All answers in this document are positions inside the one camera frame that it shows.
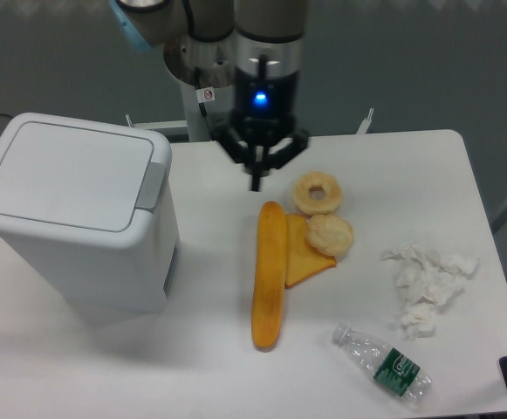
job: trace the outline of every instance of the tissue paper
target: tissue paper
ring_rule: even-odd
[[[435,333],[435,311],[448,305],[464,290],[464,283],[476,272],[478,258],[460,253],[442,255],[418,243],[385,251],[383,259],[403,261],[395,279],[399,294],[406,302],[401,324],[409,339]]]

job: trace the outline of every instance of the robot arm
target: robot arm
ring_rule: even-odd
[[[182,54],[178,79],[196,88],[205,75],[218,86],[233,83],[233,107],[228,118],[209,123],[209,133],[236,163],[251,174],[251,190],[272,168],[281,168],[308,145],[309,134],[296,127],[293,115],[301,62],[302,39],[308,0],[241,0],[236,11],[232,0],[110,0],[134,44],[167,43],[170,63],[174,52]],[[232,52],[224,47],[235,36]],[[187,38],[189,48],[174,47]],[[215,63],[231,60],[228,72]],[[204,107],[202,115],[206,116]],[[277,152],[283,139],[288,144]]]
[[[212,135],[251,174],[251,190],[307,148],[293,116],[306,19],[307,0],[243,0],[237,10],[234,109]]]

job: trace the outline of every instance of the green label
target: green label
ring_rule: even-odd
[[[420,367],[393,348],[373,377],[397,395],[404,395],[419,371]]]

